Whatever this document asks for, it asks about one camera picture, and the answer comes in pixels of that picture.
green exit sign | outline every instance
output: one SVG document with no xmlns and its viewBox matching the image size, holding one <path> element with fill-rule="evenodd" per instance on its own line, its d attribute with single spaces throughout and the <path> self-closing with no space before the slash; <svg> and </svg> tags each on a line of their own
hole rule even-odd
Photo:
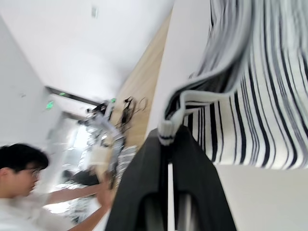
<svg viewBox="0 0 308 231">
<path fill-rule="evenodd" d="M 46 105 L 46 109 L 47 110 L 50 110 L 50 109 L 52 109 L 53 108 L 53 101 L 50 101 L 50 102 L 48 102 L 48 104 Z"/>
</svg>

white ceiling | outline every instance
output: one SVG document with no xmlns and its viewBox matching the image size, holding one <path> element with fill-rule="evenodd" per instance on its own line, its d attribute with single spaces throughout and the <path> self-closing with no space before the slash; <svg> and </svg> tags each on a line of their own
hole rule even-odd
<svg viewBox="0 0 308 231">
<path fill-rule="evenodd" d="M 173 3 L 0 0 L 0 14 L 45 85 L 103 101 L 116 97 Z"/>
</svg>

black and white striped cloth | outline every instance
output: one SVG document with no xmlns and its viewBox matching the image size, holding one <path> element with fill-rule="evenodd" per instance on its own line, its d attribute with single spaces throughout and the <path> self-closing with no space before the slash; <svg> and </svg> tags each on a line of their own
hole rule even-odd
<svg viewBox="0 0 308 231">
<path fill-rule="evenodd" d="M 161 143 L 184 122 L 214 163 L 307 167 L 307 12 L 307 0 L 211 0 L 204 56 L 171 94 Z"/>
</svg>

white wall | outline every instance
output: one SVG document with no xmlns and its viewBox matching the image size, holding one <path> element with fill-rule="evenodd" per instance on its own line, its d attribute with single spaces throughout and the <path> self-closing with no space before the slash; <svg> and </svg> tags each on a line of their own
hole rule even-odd
<svg viewBox="0 0 308 231">
<path fill-rule="evenodd" d="M 170 92 L 196 69 L 207 41 L 209 16 L 208 0 L 176 0 L 147 132 L 157 127 Z M 308 230 L 308 170 L 217 169 L 238 231 Z"/>
<path fill-rule="evenodd" d="M 24 142 L 46 150 L 52 159 L 50 138 L 61 120 L 52 100 L 22 54 L 0 16 L 0 146 Z"/>
</svg>

man's hand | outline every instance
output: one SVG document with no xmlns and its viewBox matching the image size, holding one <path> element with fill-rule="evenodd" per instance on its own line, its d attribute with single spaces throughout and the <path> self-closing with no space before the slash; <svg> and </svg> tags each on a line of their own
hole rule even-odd
<svg viewBox="0 0 308 231">
<path fill-rule="evenodd" d="M 111 208 L 113 201 L 113 194 L 109 189 L 109 177 L 107 173 L 104 173 L 103 182 L 100 184 L 100 187 L 97 191 L 96 197 L 98 202 L 104 208 Z"/>
<path fill-rule="evenodd" d="M 102 217 L 106 214 L 106 212 L 112 206 L 112 192 L 109 190 L 109 178 L 105 173 L 103 178 L 103 183 L 99 185 L 99 190 L 96 194 L 98 202 L 101 204 L 96 212 L 94 212 L 91 216 L 85 219 L 80 224 L 76 225 L 74 228 L 69 231 L 91 231 L 95 228 L 95 226 L 100 222 Z"/>
</svg>

